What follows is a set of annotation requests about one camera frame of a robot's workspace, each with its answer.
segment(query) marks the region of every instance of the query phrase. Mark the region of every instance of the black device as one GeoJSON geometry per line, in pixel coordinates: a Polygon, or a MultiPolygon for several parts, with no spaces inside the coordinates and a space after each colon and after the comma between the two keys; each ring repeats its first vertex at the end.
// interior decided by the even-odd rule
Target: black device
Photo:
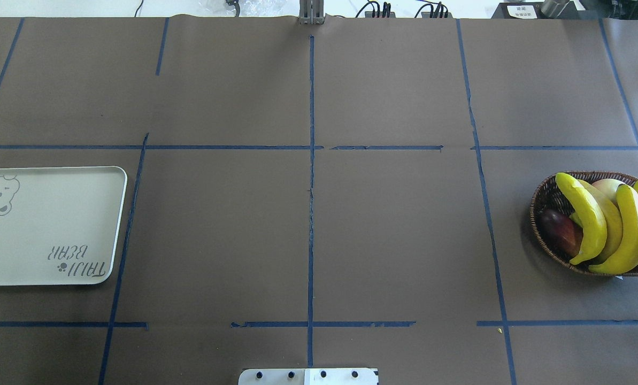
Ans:
{"type": "MultiPolygon", "coordinates": [[[[536,18],[533,19],[551,19],[543,14],[541,10],[542,6],[543,2],[500,3],[497,5],[497,9],[495,9],[492,19],[522,19],[521,17],[514,17],[510,14],[509,9],[512,7],[528,7],[528,11],[533,10],[536,16],[536,18]]],[[[599,19],[599,14],[591,10],[579,11],[578,8],[575,7],[575,3],[568,2],[566,7],[554,19],[593,20],[599,19]]]]}
{"type": "Polygon", "coordinates": [[[575,3],[568,2],[556,17],[547,17],[542,12],[546,3],[554,3],[556,0],[548,2],[526,2],[526,3],[500,3],[492,15],[492,19],[522,19],[510,14],[511,7],[532,7],[536,12],[537,19],[573,19],[573,20],[594,20],[594,19],[638,19],[638,0],[580,0],[585,10],[579,11],[575,3]]]}

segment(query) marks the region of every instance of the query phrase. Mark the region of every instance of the plastic bag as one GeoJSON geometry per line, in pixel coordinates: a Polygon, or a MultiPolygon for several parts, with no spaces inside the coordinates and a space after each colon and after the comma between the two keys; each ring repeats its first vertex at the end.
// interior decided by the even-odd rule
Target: plastic bag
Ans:
{"type": "MultiPolygon", "coordinates": [[[[284,14],[289,0],[239,0],[240,17],[274,17],[284,14]]],[[[235,8],[226,0],[199,0],[201,14],[214,17],[233,17],[235,8]]]]}

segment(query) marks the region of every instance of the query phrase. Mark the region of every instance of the wire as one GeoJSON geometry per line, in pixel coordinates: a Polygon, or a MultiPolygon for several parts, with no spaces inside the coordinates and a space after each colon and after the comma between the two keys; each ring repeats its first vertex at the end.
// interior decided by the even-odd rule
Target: wire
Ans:
{"type": "Polygon", "coordinates": [[[133,17],[138,17],[138,11],[143,8],[143,2],[145,2],[145,0],[141,0],[141,4],[138,5],[138,8],[136,8],[136,12],[133,14],[133,17]]]}
{"type": "Polygon", "coordinates": [[[414,19],[418,17],[419,13],[421,13],[421,11],[424,10],[426,5],[429,5],[429,7],[431,7],[431,13],[428,15],[429,19],[446,19],[449,15],[449,9],[442,2],[435,3],[435,2],[429,2],[428,0],[419,0],[419,2],[424,2],[425,4],[419,8],[418,12],[416,12],[416,15],[414,15],[414,19]]]}
{"type": "Polygon", "coordinates": [[[376,17],[376,15],[380,15],[380,4],[378,2],[367,2],[366,4],[364,4],[363,7],[361,7],[361,9],[359,10],[359,12],[357,12],[357,15],[355,16],[355,19],[359,17],[359,15],[361,14],[361,12],[368,7],[368,5],[371,5],[371,7],[373,8],[373,17],[376,17]]]}
{"type": "Polygon", "coordinates": [[[422,10],[424,10],[424,8],[425,8],[425,7],[428,7],[428,6],[429,6],[429,7],[431,7],[431,14],[432,14],[432,13],[433,13],[433,5],[432,5],[431,3],[426,3],[426,4],[422,5],[422,6],[419,8],[419,11],[418,11],[418,12],[416,12],[416,14],[414,15],[414,19],[416,19],[417,17],[419,17],[419,14],[421,13],[421,11],[422,11],[422,10]]]}

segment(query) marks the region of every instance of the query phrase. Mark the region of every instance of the table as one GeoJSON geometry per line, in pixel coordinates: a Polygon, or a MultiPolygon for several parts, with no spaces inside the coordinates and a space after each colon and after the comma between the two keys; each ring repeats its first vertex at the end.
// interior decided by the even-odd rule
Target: table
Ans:
{"type": "Polygon", "coordinates": [[[527,229],[551,173],[638,176],[638,21],[0,19],[0,167],[88,165],[118,263],[0,287],[0,383],[638,383],[638,278],[527,229]]]}

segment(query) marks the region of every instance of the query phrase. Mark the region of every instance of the metal bracket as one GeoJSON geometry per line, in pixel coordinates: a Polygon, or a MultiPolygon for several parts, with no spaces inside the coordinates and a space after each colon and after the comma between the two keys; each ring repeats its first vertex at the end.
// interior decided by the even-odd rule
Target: metal bracket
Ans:
{"type": "Polygon", "coordinates": [[[371,368],[248,369],[238,385],[378,385],[371,368]]]}
{"type": "Polygon", "coordinates": [[[300,24],[324,24],[324,0],[299,0],[300,24]]]}

